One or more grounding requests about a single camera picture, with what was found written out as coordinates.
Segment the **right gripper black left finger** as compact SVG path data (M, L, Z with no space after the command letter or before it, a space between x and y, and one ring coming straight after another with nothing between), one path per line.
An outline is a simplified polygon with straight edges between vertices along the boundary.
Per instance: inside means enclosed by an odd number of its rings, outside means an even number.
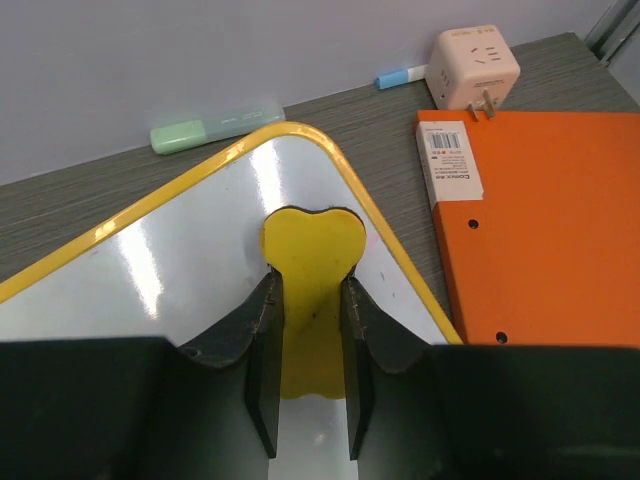
M137 479L265 479L277 452L283 282L267 274L231 313L168 351Z

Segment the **yellow bone shaped eraser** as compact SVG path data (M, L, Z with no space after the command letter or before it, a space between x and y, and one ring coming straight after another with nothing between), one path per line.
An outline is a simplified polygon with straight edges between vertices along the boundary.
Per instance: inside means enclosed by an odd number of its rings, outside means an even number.
M262 253L283 282L283 399L345 396L341 284L365 246L362 220L343 208L285 207L264 221Z

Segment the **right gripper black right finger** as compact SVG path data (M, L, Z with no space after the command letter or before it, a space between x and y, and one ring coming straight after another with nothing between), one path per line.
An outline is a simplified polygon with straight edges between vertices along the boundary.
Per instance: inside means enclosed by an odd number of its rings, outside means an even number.
M361 479L445 479L452 453L428 345L353 277L341 284L349 455Z

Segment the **yellow framed whiteboard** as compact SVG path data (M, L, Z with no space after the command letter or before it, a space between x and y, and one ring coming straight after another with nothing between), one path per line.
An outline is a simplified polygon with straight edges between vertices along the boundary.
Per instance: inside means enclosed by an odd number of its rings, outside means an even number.
M261 230L285 207L343 208L366 228L349 275L430 343L457 335L340 151L321 131L262 128L1 285L1 475L137 479L168 351L276 272ZM354 479L343 400L279 402L265 479Z

